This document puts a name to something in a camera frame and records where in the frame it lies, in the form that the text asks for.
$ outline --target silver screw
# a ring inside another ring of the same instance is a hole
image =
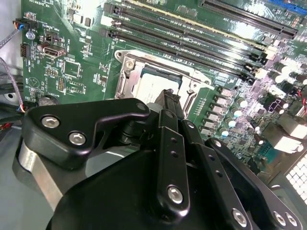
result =
[[[26,38],[28,38],[29,40],[34,40],[35,39],[35,34],[32,31],[28,31],[25,34]]]
[[[137,103],[136,105],[139,109],[146,110],[145,105],[143,105],[142,103]]]
[[[181,204],[183,201],[182,193],[176,187],[169,187],[167,190],[168,197],[176,204]]]
[[[69,141],[74,145],[83,145],[86,141],[86,138],[82,133],[75,132],[69,135]]]
[[[42,124],[47,128],[56,128],[59,126],[59,120],[53,116],[45,116],[42,119]]]
[[[126,68],[128,69],[128,70],[130,70],[130,69],[133,69],[133,62],[131,61],[131,60],[128,60],[128,61],[126,61]]]
[[[289,214],[286,212],[286,216],[288,218],[288,220],[290,221],[290,223],[293,225],[293,226],[297,226],[297,221]]]
[[[284,220],[284,218],[277,212],[274,212],[275,218],[278,221],[278,223],[280,223],[283,226],[286,226],[286,221]]]
[[[233,208],[232,215],[235,218],[236,222],[238,222],[238,224],[241,225],[243,228],[245,228],[248,225],[245,216],[238,209]]]
[[[190,128],[194,128],[194,125],[193,125],[192,122],[188,121],[187,124],[188,124],[188,126],[189,126]]]
[[[217,147],[221,147],[222,146],[222,144],[219,141],[217,141],[217,140],[214,140],[213,142],[215,143],[215,145]]]

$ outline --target cable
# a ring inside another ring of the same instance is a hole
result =
[[[16,80],[15,80],[14,76],[11,74],[11,71],[10,71],[8,65],[6,64],[6,62],[1,57],[0,57],[0,63],[4,66],[8,76],[10,77],[10,79],[12,81],[12,84],[13,84],[13,87],[15,89],[15,92],[17,94],[17,98],[18,98],[18,101],[19,101],[20,109],[21,109],[21,111],[23,113],[25,113],[25,111],[24,111],[24,102],[23,102],[23,99],[21,97],[21,94],[20,94],[18,85],[16,83]]]

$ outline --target capacitor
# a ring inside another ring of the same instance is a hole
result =
[[[274,72],[271,75],[271,78],[275,81],[275,83],[279,84],[279,83],[282,83],[285,79],[287,79],[287,76],[280,74],[280,73],[277,73],[277,72]]]
[[[299,74],[295,79],[303,85],[307,85],[307,74]]]
[[[56,97],[51,95],[44,95],[38,100],[38,106],[57,105],[59,101]]]
[[[278,64],[276,70],[281,72],[283,75],[286,75],[286,76],[288,76],[292,72],[292,68],[290,66],[286,66],[282,63]]]
[[[229,132],[227,131],[226,128],[220,128],[219,131],[220,131],[222,137],[227,137],[229,135]]]
[[[232,110],[231,110],[231,112],[232,112],[232,114],[234,115],[234,117],[240,117],[240,116],[242,116],[242,111],[241,110],[239,110],[238,108],[233,108]]]
[[[246,108],[248,106],[248,102],[242,97],[238,98],[236,102],[241,108]]]
[[[44,48],[49,45],[50,45],[49,42],[43,42],[42,44],[37,45],[37,49],[38,51],[43,52]]]
[[[264,143],[264,140],[262,140],[262,138],[257,133],[254,134],[254,138],[258,145],[262,145]]]
[[[258,132],[260,130],[260,127],[258,126],[258,124],[257,124],[257,122],[255,120],[251,120],[249,123],[254,128],[254,130],[256,132]]]
[[[231,117],[227,118],[225,122],[230,128],[233,128],[236,126],[236,122]]]
[[[35,39],[35,34],[33,33],[33,31],[29,30],[26,34],[25,34],[26,38],[28,38],[29,40],[34,40]]]

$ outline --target pcie slot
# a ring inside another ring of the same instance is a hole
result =
[[[210,11],[234,18],[238,21],[250,24],[261,30],[270,32],[286,39],[293,39],[297,34],[297,30],[294,28],[271,21],[264,17],[260,17],[218,0],[203,0],[201,6]]]
[[[204,66],[209,67],[211,69],[214,69],[218,72],[231,74],[231,75],[234,75],[238,78],[241,78],[241,76],[242,76],[242,74],[239,71],[236,71],[236,70],[224,67],[224,66],[223,67],[217,66],[217,64],[214,63],[214,62],[207,61],[207,60],[204,60],[204,59],[200,59],[200,58],[195,57],[193,55],[186,54],[186,53],[174,50],[172,48],[163,46],[161,44],[157,44],[157,43],[154,43],[154,42],[146,40],[146,39],[142,39],[142,38],[130,35],[130,34],[123,33],[121,31],[112,31],[111,30],[111,31],[109,31],[108,35],[112,38],[118,38],[118,39],[132,41],[132,42],[135,42],[137,44],[141,44],[143,46],[146,46],[150,49],[155,49],[155,50],[160,51],[160,52],[162,51],[163,53],[166,53],[166,54],[169,54],[169,55],[172,55],[172,56],[175,56],[175,57],[179,57],[179,58],[185,59],[187,61],[191,61],[191,62],[194,62],[194,63],[204,65]]]
[[[158,25],[160,27],[168,29],[170,32],[172,32],[174,34],[177,33],[177,34],[180,34],[182,36],[186,36],[189,39],[196,40],[197,42],[206,44],[208,46],[214,46],[216,48],[223,48],[223,49],[225,49],[229,52],[237,53],[237,54],[240,54],[242,56],[245,56],[246,58],[248,58],[249,55],[251,54],[247,50],[240,50],[240,49],[238,49],[237,47],[235,47],[231,44],[227,44],[227,43],[223,43],[223,42],[218,41],[218,40],[214,40],[213,38],[203,36],[201,34],[198,34],[197,32],[194,32],[194,31],[190,31],[190,30],[183,29],[183,28],[180,28],[180,27],[172,26],[168,22],[158,20],[154,17],[150,17],[148,15],[139,13],[137,11],[133,11],[131,9],[122,8],[120,10],[120,15],[127,17],[130,20],[134,19],[134,20],[137,20],[137,21],[140,21],[140,22],[150,23],[152,25]]]
[[[118,5],[114,5],[114,4],[111,4],[111,3],[105,3],[104,4],[104,11],[108,12],[108,13],[115,13],[115,14],[118,14],[118,15],[121,15],[122,13],[126,13],[126,12],[128,12],[130,14],[131,12],[135,12],[136,10],[129,9],[127,7],[135,7],[137,9],[142,10],[142,11],[145,11],[145,12],[148,12],[148,13],[153,13],[153,14],[155,14],[157,16],[160,16],[160,17],[163,17],[163,18],[167,18],[169,20],[177,22],[178,26],[180,24],[188,25],[191,28],[193,28],[195,30],[198,30],[198,31],[203,31],[203,32],[207,31],[209,33],[215,33],[215,34],[222,35],[222,36],[224,36],[227,39],[232,40],[232,41],[242,42],[242,43],[244,43],[244,45],[246,45],[246,46],[248,46],[250,48],[258,49],[258,50],[261,50],[261,51],[267,49],[265,45],[257,44],[257,43],[255,43],[253,41],[246,40],[246,39],[244,39],[242,37],[239,37],[239,36],[237,36],[235,34],[230,34],[228,32],[223,32],[221,30],[214,29],[213,27],[206,26],[206,25],[204,25],[202,23],[199,23],[199,22],[196,22],[196,21],[193,21],[193,20],[190,20],[190,19],[183,18],[181,16],[178,16],[178,15],[175,15],[175,14],[163,11],[161,9],[152,7],[150,5],[143,4],[143,3],[138,2],[138,1],[124,0],[124,2],[125,2],[125,5],[123,5],[123,6],[118,6]]]
[[[216,52],[211,51],[211,50],[207,50],[207,49],[205,49],[205,48],[203,48],[201,46],[190,44],[190,43],[181,41],[179,39],[176,39],[176,38],[173,38],[173,37],[169,37],[169,36],[167,36],[165,34],[160,34],[158,31],[147,29],[145,27],[138,26],[138,25],[135,25],[135,24],[132,24],[132,23],[128,23],[126,21],[121,21],[121,26],[120,27],[123,28],[123,29],[129,28],[129,29],[134,30],[134,32],[136,32],[136,33],[137,32],[141,32],[141,33],[153,36],[153,37],[157,37],[157,38],[162,39],[164,41],[175,43],[176,45],[180,45],[180,46],[183,46],[183,47],[186,47],[186,48],[190,49],[192,52],[197,52],[197,53],[200,53],[200,54],[202,54],[204,56],[207,56],[209,58],[214,58],[216,60],[219,60],[219,61],[231,64],[231,65],[238,65],[240,67],[244,67],[246,65],[245,62],[238,61],[238,60],[235,61],[235,60],[230,59],[229,57],[227,57],[225,55],[216,53]]]

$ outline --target metal arm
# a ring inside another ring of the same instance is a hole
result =
[[[302,229],[221,141],[203,142],[171,91],[156,105],[120,99],[28,112],[13,169],[27,184],[34,178],[53,208],[48,229]],[[86,178],[90,157],[130,143],[140,150]]]

